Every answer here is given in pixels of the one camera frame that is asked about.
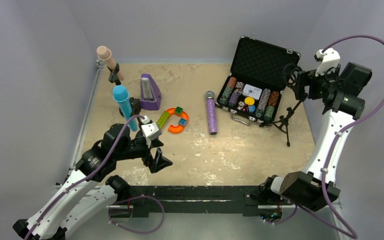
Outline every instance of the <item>poker chip case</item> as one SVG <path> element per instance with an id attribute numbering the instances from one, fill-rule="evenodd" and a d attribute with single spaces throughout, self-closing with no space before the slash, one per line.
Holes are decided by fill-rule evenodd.
<path id="1" fill-rule="evenodd" d="M 286 87 L 283 77 L 284 67 L 288 64 L 297 64 L 300 57 L 300 53 L 291 49 L 272 45 L 247 36 L 240 37 L 233 62 L 230 67 L 230 73 L 217 96 L 217 100 L 215 102 L 216 106 L 230 112 L 231 118 L 234 121 L 245 125 L 249 125 L 251 122 L 257 122 L 258 124 L 270 124 L 274 122 L 279 108 L 279 103 L 282 99 L 283 90 Z M 262 111 L 259 109 L 254 112 L 249 111 L 251 109 L 255 109 L 256 106 L 259 106 L 261 99 L 255 98 L 255 96 L 253 96 L 255 107 L 250 106 L 248 108 L 249 110 L 238 109 L 241 108 L 239 107 L 239 103 L 241 103 L 241 106 L 244 105 L 243 102 L 247 96 L 245 96 L 245 93 L 241 92 L 240 89 L 231 91 L 233 86 L 232 83 L 235 80 L 234 78 L 237 79 L 237 82 L 243 83 L 242 85 L 238 83 L 239 87 L 248 85 L 247 89 L 252 86 L 254 89 L 261 89 L 261 91 L 264 91 L 264 89 L 270 89 L 272 93 L 279 93 L 277 101 L 275 100 L 276 103 L 272 104 L 275 106 L 274 111 L 273 107 L 271 107 L 271 117 L 264 118 L 264 115 L 261 114 Z M 230 97 L 232 97 L 232 102 L 227 102 L 227 99 Z M 246 118 L 248 121 L 237 118 L 237 116 Z"/>

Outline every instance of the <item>white wall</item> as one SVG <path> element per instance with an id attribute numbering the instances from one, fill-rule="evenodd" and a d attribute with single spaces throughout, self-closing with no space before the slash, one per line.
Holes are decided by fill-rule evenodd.
<path id="1" fill-rule="evenodd" d="M 68 0 L 89 45 L 127 62 L 231 62 L 241 35 L 303 48 L 328 0 Z"/>
<path id="2" fill-rule="evenodd" d="M 384 0 L 331 0 L 302 51 L 301 65 L 315 69 L 313 54 L 331 42 L 353 34 L 384 39 Z M 368 39 L 352 39 L 334 47 L 343 67 L 355 62 L 371 68 L 373 77 L 361 92 L 363 114 L 384 97 L 384 47 Z M 305 110 L 315 139 L 319 135 L 323 103 L 306 101 Z M 352 130 L 337 169 L 337 185 L 345 219 L 360 239 L 384 239 L 384 107 Z"/>
<path id="3" fill-rule="evenodd" d="M 63 181 L 95 77 L 66 1 L 0 0 L 0 239 Z"/>

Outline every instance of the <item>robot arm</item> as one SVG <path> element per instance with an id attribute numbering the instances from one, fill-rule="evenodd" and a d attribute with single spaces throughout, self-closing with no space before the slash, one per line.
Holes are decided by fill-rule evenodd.
<path id="1" fill-rule="evenodd" d="M 284 196 L 315 212 L 327 205 L 322 193 L 323 184 L 327 186 L 327 195 L 331 201 L 335 201 L 340 194 L 340 190 L 335 187 L 336 167 L 352 127 L 343 133 L 339 132 L 360 118 L 365 101 L 358 94 L 372 77 L 372 71 L 349 62 L 339 75 L 340 56 L 332 48 L 324 53 L 319 50 L 314 57 L 321 62 L 320 66 L 311 71 L 302 71 L 296 67 L 298 71 L 291 76 L 294 81 L 289 85 L 297 100 L 308 96 L 312 100 L 322 99 L 324 103 L 321 131 L 314 151 L 302 171 L 288 173 L 285 178 L 274 175 L 266 180 L 267 185 L 264 186 L 276 196 Z M 305 92 L 306 86 L 309 86 L 309 93 Z M 337 134 L 341 134 L 339 141 L 328 167 L 324 168 Z M 323 172 L 326 172 L 325 182 L 322 182 Z"/>
<path id="2" fill-rule="evenodd" d="M 76 164 L 76 169 L 65 180 L 51 200 L 29 219 L 20 219 L 13 225 L 13 229 L 20 237 L 25 238 L 35 226 L 27 239 L 64 239 L 65 232 L 70 235 L 100 209 L 115 202 L 117 196 L 122 200 L 127 199 L 129 185 L 121 177 L 113 176 L 107 180 L 106 185 L 99 189 L 99 192 L 79 203 L 90 190 L 116 169 L 117 161 L 142 158 L 143 164 L 150 169 L 151 173 L 156 173 L 173 164 L 163 156 L 159 148 L 164 145 L 158 139 L 162 133 L 160 128 L 155 122 L 145 117 L 141 121 L 141 130 L 137 133 L 135 139 L 130 139 L 130 130 L 126 128 L 113 153 L 100 171 L 90 180 L 83 181 L 68 190 L 69 186 L 85 178 L 101 165 L 123 126 L 124 124 L 112 125 L 105 132 L 103 139 L 96 142 L 90 150 L 82 155 L 81 160 Z M 155 158 L 151 154 L 151 148 L 154 147 L 158 147 Z M 65 194 L 52 204 L 57 196 L 62 193 Z M 42 213 L 46 213 L 43 219 L 36 222 Z"/>

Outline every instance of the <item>purple glitter microphone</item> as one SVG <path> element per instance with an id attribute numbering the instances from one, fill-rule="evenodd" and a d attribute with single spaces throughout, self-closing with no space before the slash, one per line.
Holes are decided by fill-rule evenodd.
<path id="1" fill-rule="evenodd" d="M 217 121 L 216 121 L 216 105 L 214 103 L 214 92 L 207 91 L 205 93 L 206 99 L 206 114 L 208 115 L 208 128 L 209 134 L 217 134 Z"/>

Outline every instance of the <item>black tripod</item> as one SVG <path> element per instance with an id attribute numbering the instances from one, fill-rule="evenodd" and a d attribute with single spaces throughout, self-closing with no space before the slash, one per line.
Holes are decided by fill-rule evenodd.
<path id="1" fill-rule="evenodd" d="M 307 96 L 308 96 L 308 94 L 304 93 L 302 98 L 296 103 L 296 105 L 293 108 L 291 108 L 291 107 L 286 108 L 286 110 L 287 110 L 286 117 L 281 115 L 281 116 L 279 116 L 279 121 L 275 121 L 272 123 L 282 133 L 286 134 L 286 145 L 288 147 L 291 146 L 291 143 L 289 142 L 289 131 L 288 131 L 289 119 L 292 117 L 292 115 L 294 115 L 295 110 L 297 110 L 298 106 L 306 100 Z"/>

